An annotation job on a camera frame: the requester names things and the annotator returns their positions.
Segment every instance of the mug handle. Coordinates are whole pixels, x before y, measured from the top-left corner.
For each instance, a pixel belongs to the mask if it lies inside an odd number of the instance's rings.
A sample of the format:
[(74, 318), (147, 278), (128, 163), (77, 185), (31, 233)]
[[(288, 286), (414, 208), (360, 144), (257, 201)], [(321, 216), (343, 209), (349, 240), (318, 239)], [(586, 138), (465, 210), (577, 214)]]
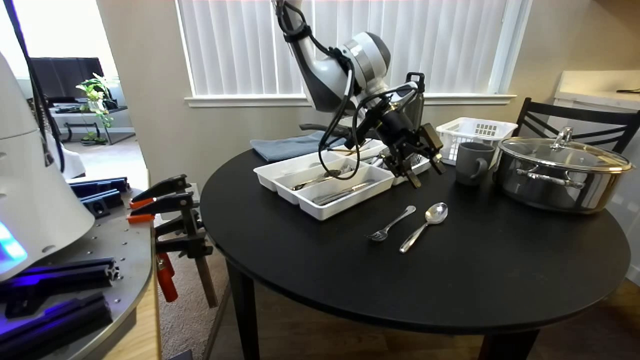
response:
[(474, 180), (478, 176), (484, 175), (489, 169), (489, 164), (486, 163), (485, 159), (476, 159), (476, 163), (478, 163), (478, 171), (475, 174), (471, 175), (471, 180)]

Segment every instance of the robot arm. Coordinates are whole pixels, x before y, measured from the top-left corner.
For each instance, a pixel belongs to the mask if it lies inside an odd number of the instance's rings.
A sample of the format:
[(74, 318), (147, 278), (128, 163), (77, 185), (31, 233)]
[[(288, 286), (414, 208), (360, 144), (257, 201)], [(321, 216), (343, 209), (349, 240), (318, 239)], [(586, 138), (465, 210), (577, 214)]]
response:
[[(342, 115), (349, 113), (353, 115), (353, 131), (345, 143), (348, 148), (358, 150), (365, 134), (375, 129), (389, 149), (385, 164), (396, 177), (406, 176), (414, 187), (420, 186), (408, 159), (416, 153), (427, 157), (439, 174), (444, 172), (439, 153), (442, 143), (431, 124), (415, 129), (403, 111), (418, 85), (409, 81), (390, 89), (383, 80), (391, 54), (380, 37), (359, 33), (344, 45), (327, 49), (313, 37), (298, 8), (301, 0), (272, 1), (285, 41), (298, 62), (307, 99), (316, 110), (335, 113), (320, 141), (320, 151), (327, 148), (326, 139)], [(324, 58), (316, 59), (314, 46)]]

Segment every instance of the gray mug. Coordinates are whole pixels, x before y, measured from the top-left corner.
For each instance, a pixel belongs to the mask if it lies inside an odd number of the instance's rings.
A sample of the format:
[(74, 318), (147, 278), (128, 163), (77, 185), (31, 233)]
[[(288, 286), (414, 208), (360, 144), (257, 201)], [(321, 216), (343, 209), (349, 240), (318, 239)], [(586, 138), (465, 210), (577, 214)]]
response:
[(465, 142), (458, 146), (456, 181), (470, 186), (479, 185), (489, 171), (495, 148), (479, 142)]

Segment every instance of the blue light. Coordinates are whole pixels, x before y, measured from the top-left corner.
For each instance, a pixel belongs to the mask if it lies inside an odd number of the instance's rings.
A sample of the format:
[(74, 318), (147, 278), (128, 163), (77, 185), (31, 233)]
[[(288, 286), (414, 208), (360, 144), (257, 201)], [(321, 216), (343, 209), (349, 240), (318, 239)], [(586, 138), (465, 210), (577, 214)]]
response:
[(9, 229), (2, 222), (0, 222), (0, 247), (14, 260), (27, 257), (27, 252), (24, 251), (20, 243), (11, 235)]

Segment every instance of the wooden floor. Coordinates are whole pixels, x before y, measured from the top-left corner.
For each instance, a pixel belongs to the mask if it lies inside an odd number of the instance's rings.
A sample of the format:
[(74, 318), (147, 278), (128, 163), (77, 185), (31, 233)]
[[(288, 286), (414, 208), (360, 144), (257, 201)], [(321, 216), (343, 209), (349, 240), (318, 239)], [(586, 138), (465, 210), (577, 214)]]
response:
[[(263, 360), (471, 360), (480, 336), (417, 334), (364, 325), (295, 303), (256, 284)], [(240, 360), (233, 300), (223, 314), (211, 360)], [(529, 360), (640, 359), (640, 288), (625, 280), (582, 316), (543, 329)]]

